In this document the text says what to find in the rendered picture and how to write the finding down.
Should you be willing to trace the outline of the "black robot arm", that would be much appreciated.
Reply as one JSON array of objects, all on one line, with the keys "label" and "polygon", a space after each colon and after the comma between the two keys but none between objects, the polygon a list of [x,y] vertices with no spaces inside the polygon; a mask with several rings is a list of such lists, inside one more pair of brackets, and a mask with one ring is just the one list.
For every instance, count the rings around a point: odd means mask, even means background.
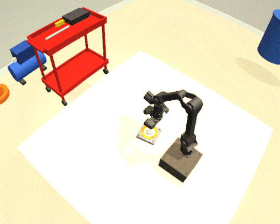
[{"label": "black robot arm", "polygon": [[[187,103],[183,101],[183,98],[190,98]],[[195,135],[195,126],[198,114],[203,106],[203,101],[195,94],[189,93],[186,90],[178,91],[161,91],[158,94],[154,95],[151,91],[147,91],[144,95],[144,99],[150,104],[144,109],[144,114],[150,114],[152,117],[152,109],[156,113],[161,113],[167,106],[164,104],[166,101],[179,100],[181,106],[187,112],[187,123],[186,130],[180,135],[181,149],[180,154],[190,157],[190,154],[193,151],[193,148],[198,145]],[[151,106],[154,104],[154,106]]]}]

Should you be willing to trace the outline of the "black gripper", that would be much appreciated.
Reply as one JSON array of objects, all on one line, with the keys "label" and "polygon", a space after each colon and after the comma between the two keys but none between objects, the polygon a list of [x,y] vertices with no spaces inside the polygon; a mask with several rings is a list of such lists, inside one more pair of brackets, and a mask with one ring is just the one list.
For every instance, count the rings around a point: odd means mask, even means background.
[{"label": "black gripper", "polygon": [[167,114],[169,110],[170,109],[167,107],[161,113],[156,113],[154,109],[152,109],[152,117],[150,119],[146,119],[144,121],[144,125],[152,130],[155,127],[155,125],[157,125],[164,118],[164,112],[166,112]]}]

